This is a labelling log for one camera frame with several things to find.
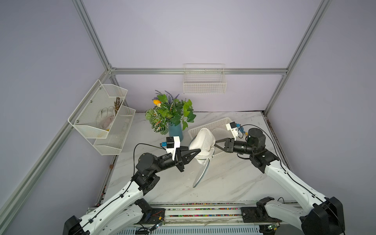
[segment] mesh glove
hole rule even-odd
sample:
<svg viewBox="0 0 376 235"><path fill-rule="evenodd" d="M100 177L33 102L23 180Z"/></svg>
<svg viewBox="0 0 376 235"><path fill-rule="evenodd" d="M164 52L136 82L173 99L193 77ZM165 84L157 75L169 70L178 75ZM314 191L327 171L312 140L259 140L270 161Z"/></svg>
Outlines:
<svg viewBox="0 0 376 235"><path fill-rule="evenodd" d="M113 106L109 108L104 108L98 112L96 121L97 127L102 130L109 130L112 122L115 119L115 109Z"/></svg>
<svg viewBox="0 0 376 235"><path fill-rule="evenodd" d="M214 154L215 138L208 128L202 128L196 138L192 140L189 149L201 149L195 156L200 164L204 164L206 159L211 160Z"/></svg>

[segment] black cable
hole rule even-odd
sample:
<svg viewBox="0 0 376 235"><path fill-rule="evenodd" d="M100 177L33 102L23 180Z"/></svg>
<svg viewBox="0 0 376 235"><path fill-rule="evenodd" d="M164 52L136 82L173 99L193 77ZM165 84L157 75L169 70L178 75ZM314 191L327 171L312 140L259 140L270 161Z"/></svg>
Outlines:
<svg viewBox="0 0 376 235"><path fill-rule="evenodd" d="M270 138L270 136L264 131L262 130L270 139L271 143L273 144L273 147L274 147L274 151L276 152L276 155L277 155L277 150L276 150L276 146L274 145L274 142L273 140ZM326 205L320 198L318 198L314 193L312 193L311 191L309 191L306 187L304 187L303 185L301 185L300 183L296 182L292 177L291 175L284 169L284 167L282 166L282 161L281 159L277 156L277 158L279 159L279 163L281 165L281 168L283 169L283 171L295 182L297 183L298 185L300 185L301 187L303 187L305 190L307 190L309 193L311 193L315 198L317 198L318 200L320 200L320 202L322 202L332 213L333 215L337 218L337 221L338 221L338 224L341 226L341 229L342 229L342 232L343 232L343 235L346 235L345 234L345 230L343 229L343 225L341 224L340 220L338 219L338 217L336 216L336 214L332 211L332 209L329 208L328 205Z"/></svg>
<svg viewBox="0 0 376 235"><path fill-rule="evenodd" d="M243 139L243 137L244 137L244 133L240 131L240 127L238 127L238 135L239 135L239 132L242 133L242 136L239 137L239 139Z"/></svg>
<svg viewBox="0 0 376 235"><path fill-rule="evenodd" d="M154 147L154 148L158 148L158 149L163 149L163 150L165 150L164 148L157 147L157 146L154 146L154 145L151 145L151 144L144 144L144 143L139 143L139 144L148 145L148 146L152 146L152 147ZM137 147L139 144L137 144L137 145L135 146L135 148L133 149L133 176L132 176L132 178L131 178L131 180L130 180L130 183L129 183L127 189L124 190L124 192L122 192L120 195L123 195L124 193L126 193L127 190L129 189L130 185L131 185L132 182L133 182L133 177L135 176L135 173L136 173L136 171L135 171L135 169L136 169L136 167L135 167L135 151L136 151L136 147ZM117 200L117 199L119 199L119 198L121 198L121 197L122 197L122 196L118 196L117 198L115 198L114 200L112 200L111 202L109 202L107 205L105 205L100 211L98 211L98 213L97 213L93 218L91 218L91 220L93 220L94 218L96 218L97 215L98 215L102 210L104 210L108 205L110 205L112 202L114 202L115 200ZM84 226L82 226L81 229L83 229L88 223L90 223L90 221L87 222L86 224L84 224Z"/></svg>
<svg viewBox="0 0 376 235"><path fill-rule="evenodd" d="M272 232L275 232L275 231L274 230L266 231L266 230L259 229L259 232L262 232L262 233L272 233Z"/></svg>
<svg viewBox="0 0 376 235"><path fill-rule="evenodd" d="M244 160L249 160L250 158L242 158L241 156L239 156L239 154L237 153L237 156L238 158L241 158L241 159L244 159Z"/></svg>
<svg viewBox="0 0 376 235"><path fill-rule="evenodd" d="M279 201L281 198L282 198L282 200L283 200L283 204L285 204L285 200L283 199L283 197L278 198L277 201Z"/></svg>
<svg viewBox="0 0 376 235"><path fill-rule="evenodd" d="M139 225L141 225L142 226L142 228L141 229L143 229L143 230L146 230L147 231L147 228L145 228L142 224L140 224L140 223L137 223L137 224L139 224Z"/></svg>

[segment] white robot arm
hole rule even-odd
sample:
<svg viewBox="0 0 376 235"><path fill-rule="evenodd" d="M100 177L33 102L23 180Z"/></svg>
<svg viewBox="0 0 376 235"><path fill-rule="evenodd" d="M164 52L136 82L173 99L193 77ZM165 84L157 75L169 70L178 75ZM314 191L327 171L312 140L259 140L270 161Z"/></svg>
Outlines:
<svg viewBox="0 0 376 235"><path fill-rule="evenodd" d="M325 197L292 173L275 154L265 148L265 135L260 129L249 129L246 140L226 138L216 141L215 146L229 153L249 154L252 164L278 182L302 207L297 209L266 197L257 203L258 221L276 218L299 228L306 235L340 235L344 232L343 206L339 200ZM220 142L224 142L224 147L217 145ZM112 235L128 225L147 222L152 208L143 196L159 181L155 173L173 166L182 172L184 165L201 151L180 146L180 141L175 144L173 137L167 137L166 147L168 153L160 157L142 154L136 166L138 171L131 181L96 210L80 219L75 216L68 219L63 235ZM243 214L243 220L247 217L253 216Z"/></svg>

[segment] white wire basket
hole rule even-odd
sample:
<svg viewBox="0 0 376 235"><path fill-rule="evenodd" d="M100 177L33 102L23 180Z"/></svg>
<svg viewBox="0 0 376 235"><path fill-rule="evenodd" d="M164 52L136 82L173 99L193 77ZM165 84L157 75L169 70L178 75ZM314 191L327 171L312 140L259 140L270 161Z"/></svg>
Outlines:
<svg viewBox="0 0 376 235"><path fill-rule="evenodd" d="M217 128L228 131L227 128L226 128L226 124L231 123L231 122L232 122L231 119L229 117L226 117L226 118L220 119L218 121L214 121L214 122L211 122L211 123L199 126L199 127L189 129L188 133L189 133L190 138L193 139L194 137L196 137L196 135L198 134L198 132L202 128L208 128L210 131L213 131L214 129L217 129ZM230 138L232 138L231 131L228 131L228 135L229 135ZM222 151L222 150L220 150L219 148L216 147L215 151L214 151L213 159L224 156L226 154L228 154L228 153L226 153L226 152L224 152L224 151Z"/></svg>
<svg viewBox="0 0 376 235"><path fill-rule="evenodd" d="M225 94L224 64L184 64L185 94Z"/></svg>
<svg viewBox="0 0 376 235"><path fill-rule="evenodd" d="M88 141L101 155L118 155L123 149L136 110L124 104L126 89L113 84L102 84L99 80L96 81L94 86L98 88L90 101L74 119L75 110L69 117L68 122L85 139L95 139ZM115 113L114 106L117 98L120 99L120 106ZM106 115L107 120L102 118L102 115Z"/></svg>

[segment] white marble surface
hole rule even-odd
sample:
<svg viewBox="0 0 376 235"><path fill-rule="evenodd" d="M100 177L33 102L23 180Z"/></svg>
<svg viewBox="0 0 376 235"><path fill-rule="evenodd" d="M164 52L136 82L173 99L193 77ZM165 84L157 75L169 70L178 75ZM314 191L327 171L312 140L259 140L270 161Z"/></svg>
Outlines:
<svg viewBox="0 0 376 235"><path fill-rule="evenodd" d="M181 145L189 146L190 137L188 130L201 126L224 117L229 117L236 123L254 124L268 131L260 112L196 112L194 123L183 131ZM133 174L133 149L138 143L159 146L168 135L153 132L144 113L136 113L133 119L127 140L122 153L115 165L110 183L105 195L105 200L117 193L131 178ZM269 138L266 139L266 148L274 152ZM135 152L135 160L145 152L156 156L163 155L165 151L150 146L139 145ZM145 195L151 204L158 203L184 203L184 202L232 202L247 203L260 200L266 196L285 201L295 201L277 182L262 174L249 160L243 160L235 153L227 154L210 162L208 171L196 188L193 181L201 165L194 159L185 165L185 171L180 172L176 167L157 173L161 178L152 191Z"/></svg>

